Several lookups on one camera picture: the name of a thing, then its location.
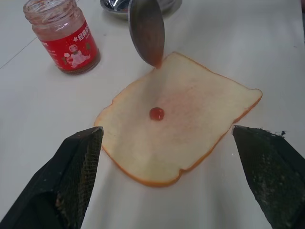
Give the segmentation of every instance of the jam smear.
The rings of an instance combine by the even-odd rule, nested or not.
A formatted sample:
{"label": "jam smear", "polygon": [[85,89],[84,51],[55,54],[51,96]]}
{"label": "jam smear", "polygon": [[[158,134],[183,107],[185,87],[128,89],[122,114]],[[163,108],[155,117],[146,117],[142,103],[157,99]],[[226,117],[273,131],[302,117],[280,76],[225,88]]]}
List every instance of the jam smear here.
{"label": "jam smear", "polygon": [[161,121],[164,118],[164,110],[159,107],[155,107],[150,110],[149,117],[154,121]]}

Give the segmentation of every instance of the orange crust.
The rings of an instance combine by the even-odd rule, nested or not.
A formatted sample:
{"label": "orange crust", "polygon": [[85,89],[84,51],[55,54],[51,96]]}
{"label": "orange crust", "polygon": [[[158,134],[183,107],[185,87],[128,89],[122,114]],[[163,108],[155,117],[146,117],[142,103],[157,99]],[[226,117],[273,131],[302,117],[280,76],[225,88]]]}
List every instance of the orange crust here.
{"label": "orange crust", "polygon": [[[190,59],[189,57],[187,57],[187,56],[184,56],[184,55],[182,55],[182,54],[180,54],[180,53],[178,53],[178,52],[174,52],[174,53],[176,53],[176,54],[178,54],[178,55],[180,55],[180,56],[182,56],[182,57],[184,57],[184,58],[187,58],[188,60],[190,60],[190,61],[192,61],[192,62],[194,62],[194,63],[196,63],[196,64],[198,64],[199,66],[201,66],[201,67],[203,67],[203,68],[205,68],[205,69],[207,69],[207,70],[209,70],[210,72],[212,72],[210,69],[208,69],[208,68],[206,68],[206,67],[204,67],[203,65],[201,65],[201,64],[199,64],[199,63],[197,63],[196,61],[194,61],[194,60],[192,60],[192,59]],[[220,74],[217,74],[217,73],[214,73],[214,74],[216,74],[216,75],[219,75],[219,76],[221,76],[221,77],[224,77],[224,78],[227,78],[227,77],[225,77],[225,76],[223,76],[223,75],[220,75]],[[141,81],[141,79],[142,79],[143,77],[141,77],[140,79],[138,79],[138,80],[136,80],[136,81],[134,81],[133,83],[131,83],[131,84],[129,84],[127,87],[129,87],[130,85],[132,85],[132,84],[137,84],[138,82],[140,82]],[[113,105],[113,103],[115,102],[115,100],[120,96],[120,94],[125,90],[125,89],[123,89],[113,100],[112,100],[112,103],[111,103],[111,105]],[[250,106],[250,107],[248,107],[243,113],[242,113],[242,115],[241,116],[239,116],[238,118],[236,118],[234,121],[233,121],[233,123],[231,124],[231,126],[234,124],[234,123],[237,123],[239,120],[241,120],[249,111],[251,111],[252,110],[252,108],[254,108],[258,103],[259,103],[259,101],[262,99],[262,97],[263,97],[263,92],[261,91],[261,93],[262,93],[262,96],[252,105],[252,106]],[[103,113],[103,111],[104,111],[104,109],[100,112],[100,114],[97,116],[97,118],[96,118],[96,120],[95,120],[95,122],[94,122],[94,126],[98,126],[98,122],[101,120],[101,117],[102,117],[102,113]],[[142,180],[142,179],[140,179],[140,178],[138,178],[138,177],[135,177],[134,175],[132,175],[132,174],[130,174],[130,173],[128,173],[126,170],[124,170],[124,168],[122,168],[111,156],[110,156],[110,154],[107,152],[107,149],[102,145],[102,148],[103,148],[103,150],[105,151],[105,153],[110,157],[110,159],[127,175],[127,176],[129,176],[130,178],[132,178],[133,180],[135,180],[135,181],[137,181],[137,182],[139,182],[139,183],[141,183],[141,184],[143,184],[143,185],[145,185],[145,186],[149,186],[149,187],[167,187],[167,186],[170,186],[170,185],[173,185],[174,183],[176,183],[179,179],[180,179],[180,177],[182,176],[182,174],[183,173],[186,173],[186,172],[189,172],[189,171],[191,171],[192,169],[194,169],[195,167],[197,167],[207,156],[209,156],[209,154],[214,150],[214,148],[216,147],[216,145],[220,142],[220,140],[226,135],[226,133],[231,129],[231,126],[230,126],[230,128],[223,134],[223,135],[221,135],[221,137],[218,139],[218,141],[215,143],[215,145],[208,151],[208,152],[206,152],[198,161],[196,161],[191,167],[189,167],[188,169],[180,169],[179,170],[179,174],[178,174],[178,176],[175,178],[175,179],[173,179],[173,180],[170,180],[170,181],[168,181],[168,182],[166,182],[166,183],[157,183],[157,182],[151,182],[151,181],[147,181],[147,180]]]}

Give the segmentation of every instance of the cartoon figure on label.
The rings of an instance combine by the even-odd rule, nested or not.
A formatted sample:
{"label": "cartoon figure on label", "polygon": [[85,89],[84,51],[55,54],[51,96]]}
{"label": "cartoon figure on label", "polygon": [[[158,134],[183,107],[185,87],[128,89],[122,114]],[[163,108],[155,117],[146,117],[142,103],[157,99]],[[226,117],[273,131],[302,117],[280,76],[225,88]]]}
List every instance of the cartoon figure on label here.
{"label": "cartoon figure on label", "polygon": [[76,44],[70,45],[69,47],[70,52],[72,52],[71,56],[67,58],[68,63],[71,65],[72,68],[76,68],[78,64],[83,63],[85,60],[90,59],[90,55],[84,56]]}

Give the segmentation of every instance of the jar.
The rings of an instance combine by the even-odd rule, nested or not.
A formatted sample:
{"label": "jar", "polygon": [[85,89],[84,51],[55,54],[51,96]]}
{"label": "jar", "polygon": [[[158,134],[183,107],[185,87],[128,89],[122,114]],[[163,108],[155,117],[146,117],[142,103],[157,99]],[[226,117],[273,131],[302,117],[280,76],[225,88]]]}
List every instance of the jar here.
{"label": "jar", "polygon": [[29,0],[23,12],[64,73],[80,74],[100,61],[99,49],[75,0]]}

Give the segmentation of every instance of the table surface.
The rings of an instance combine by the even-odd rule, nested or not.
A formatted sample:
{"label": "table surface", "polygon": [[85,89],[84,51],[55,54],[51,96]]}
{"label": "table surface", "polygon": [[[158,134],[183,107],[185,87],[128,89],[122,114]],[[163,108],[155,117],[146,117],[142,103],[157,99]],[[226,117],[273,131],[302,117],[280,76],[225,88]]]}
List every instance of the table surface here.
{"label": "table surface", "polygon": [[[22,12],[0,1],[0,219],[63,139],[151,67],[124,21],[80,0],[102,61],[67,76],[53,64]],[[239,124],[272,132],[305,156],[305,48],[299,0],[183,0],[165,17],[165,54],[181,52],[250,88],[261,102]],[[124,175],[101,152],[84,229],[271,229],[246,182],[231,134],[196,169],[167,188]]]}

